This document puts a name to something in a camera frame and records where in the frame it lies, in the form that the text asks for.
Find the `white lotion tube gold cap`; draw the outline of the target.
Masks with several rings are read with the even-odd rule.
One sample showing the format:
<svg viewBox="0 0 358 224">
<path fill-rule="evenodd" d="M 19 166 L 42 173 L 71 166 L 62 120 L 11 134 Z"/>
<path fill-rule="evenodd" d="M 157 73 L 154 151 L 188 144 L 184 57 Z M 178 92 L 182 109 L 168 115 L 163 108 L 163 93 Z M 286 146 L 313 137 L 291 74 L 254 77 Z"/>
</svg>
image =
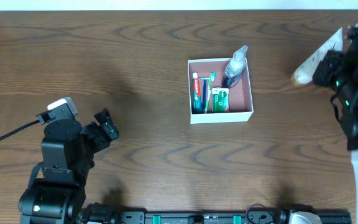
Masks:
<svg viewBox="0 0 358 224">
<path fill-rule="evenodd" d="M 318 64 L 329 50 L 341 51 L 343 47 L 342 28 L 338 29 L 322 46 L 305 60 L 291 75 L 295 85 L 302 86 L 312 82 Z"/>
</svg>

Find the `Colgate toothpaste tube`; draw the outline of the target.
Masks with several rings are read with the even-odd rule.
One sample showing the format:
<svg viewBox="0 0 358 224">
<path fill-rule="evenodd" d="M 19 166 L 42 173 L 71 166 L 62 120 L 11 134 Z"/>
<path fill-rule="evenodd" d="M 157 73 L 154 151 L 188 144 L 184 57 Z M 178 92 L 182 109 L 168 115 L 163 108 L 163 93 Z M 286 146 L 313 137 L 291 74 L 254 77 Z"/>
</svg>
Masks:
<svg viewBox="0 0 358 224">
<path fill-rule="evenodd" d="M 197 72 L 192 73 L 193 78 L 193 110 L 199 114 L 203 112 L 202 99 L 200 92 L 200 79 Z"/>
</svg>

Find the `blue disposable razor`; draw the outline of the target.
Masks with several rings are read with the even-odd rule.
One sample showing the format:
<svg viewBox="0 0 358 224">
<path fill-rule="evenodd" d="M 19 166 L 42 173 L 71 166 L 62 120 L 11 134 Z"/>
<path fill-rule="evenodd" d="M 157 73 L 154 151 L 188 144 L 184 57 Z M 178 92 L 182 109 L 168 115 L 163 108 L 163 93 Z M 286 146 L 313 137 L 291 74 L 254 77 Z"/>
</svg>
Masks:
<svg viewBox="0 0 358 224">
<path fill-rule="evenodd" d="M 207 96 L 208 96 L 208 90 L 210 85 L 210 78 L 200 78 L 200 80 L 203 81 L 203 94 L 202 94 L 202 109 L 203 113 L 208 112 L 208 106 L 207 106 Z"/>
</svg>

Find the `green white toothbrush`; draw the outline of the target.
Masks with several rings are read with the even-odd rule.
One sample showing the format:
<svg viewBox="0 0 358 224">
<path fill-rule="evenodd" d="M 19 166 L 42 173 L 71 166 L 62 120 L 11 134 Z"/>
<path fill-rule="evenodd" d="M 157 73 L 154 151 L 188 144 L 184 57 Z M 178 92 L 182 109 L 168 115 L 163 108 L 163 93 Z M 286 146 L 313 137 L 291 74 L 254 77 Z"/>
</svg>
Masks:
<svg viewBox="0 0 358 224">
<path fill-rule="evenodd" d="M 204 85 L 206 87 L 206 93 L 205 93 L 205 106 L 204 106 L 204 112 L 208 112 L 209 108 L 209 99 L 211 96 L 211 83 L 214 82 L 216 78 L 216 74 L 214 72 L 211 72 L 209 78 L 206 79 L 206 84 Z"/>
</svg>

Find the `green Dettol soap bar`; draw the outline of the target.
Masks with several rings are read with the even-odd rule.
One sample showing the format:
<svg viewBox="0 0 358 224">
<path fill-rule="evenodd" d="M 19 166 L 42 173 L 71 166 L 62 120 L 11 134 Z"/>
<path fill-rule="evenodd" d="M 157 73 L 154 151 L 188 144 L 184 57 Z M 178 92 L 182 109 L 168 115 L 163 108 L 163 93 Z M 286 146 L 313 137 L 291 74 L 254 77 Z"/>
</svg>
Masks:
<svg viewBox="0 0 358 224">
<path fill-rule="evenodd" d="M 228 113 L 229 112 L 229 89 L 228 88 L 212 88 L 213 113 Z"/>
</svg>

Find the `white box pink interior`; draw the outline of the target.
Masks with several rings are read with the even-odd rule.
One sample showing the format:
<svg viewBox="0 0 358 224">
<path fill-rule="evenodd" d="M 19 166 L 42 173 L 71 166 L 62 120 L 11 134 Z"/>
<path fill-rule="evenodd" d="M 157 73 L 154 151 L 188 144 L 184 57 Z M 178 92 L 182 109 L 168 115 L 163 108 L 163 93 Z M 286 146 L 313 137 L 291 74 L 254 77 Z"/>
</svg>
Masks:
<svg viewBox="0 0 358 224">
<path fill-rule="evenodd" d="M 196 113 L 193 107 L 193 73 L 197 73 L 200 79 L 200 93 L 203 94 L 204 84 L 209 84 L 210 88 L 221 88 L 223 86 L 224 69 L 229 63 L 230 58 L 209 58 L 188 61 L 188 88 L 190 104 L 190 123 L 231 123 L 246 122 L 254 112 L 252 102 L 252 92 L 248 68 L 245 68 L 240 81 L 229 89 L 229 111 L 225 113 L 213 112 L 213 95 L 209 94 L 209 108 L 207 113 Z M 215 73 L 213 82 L 204 82 L 203 78 L 208 78 Z"/>
</svg>

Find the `clear foam soap pump bottle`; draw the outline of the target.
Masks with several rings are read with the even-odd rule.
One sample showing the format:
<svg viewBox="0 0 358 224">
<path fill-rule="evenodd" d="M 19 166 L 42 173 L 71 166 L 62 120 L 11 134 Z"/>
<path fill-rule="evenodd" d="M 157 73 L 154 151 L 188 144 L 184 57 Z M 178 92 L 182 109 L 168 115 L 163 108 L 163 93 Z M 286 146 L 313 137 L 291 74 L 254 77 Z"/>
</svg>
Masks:
<svg viewBox="0 0 358 224">
<path fill-rule="evenodd" d="M 248 48 L 247 45 L 244 45 L 234 52 L 232 59 L 224 70 L 224 78 L 222 82 L 224 88 L 234 87 L 241 79 L 246 67 L 246 53 Z"/>
</svg>

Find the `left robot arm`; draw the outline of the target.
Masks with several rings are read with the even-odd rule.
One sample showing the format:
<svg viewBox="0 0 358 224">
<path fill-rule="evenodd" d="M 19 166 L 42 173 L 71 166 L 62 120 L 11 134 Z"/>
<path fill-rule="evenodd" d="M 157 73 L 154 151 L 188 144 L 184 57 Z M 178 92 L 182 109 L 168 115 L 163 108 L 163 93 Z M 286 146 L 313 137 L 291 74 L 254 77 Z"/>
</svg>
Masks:
<svg viewBox="0 0 358 224">
<path fill-rule="evenodd" d="M 94 154 L 110 146 L 119 131 L 107 109 L 82 126 L 67 105 L 37 115 L 46 125 L 41 143 L 43 161 L 30 175 L 18 209 L 21 223 L 74 223 L 85 202 Z"/>
</svg>

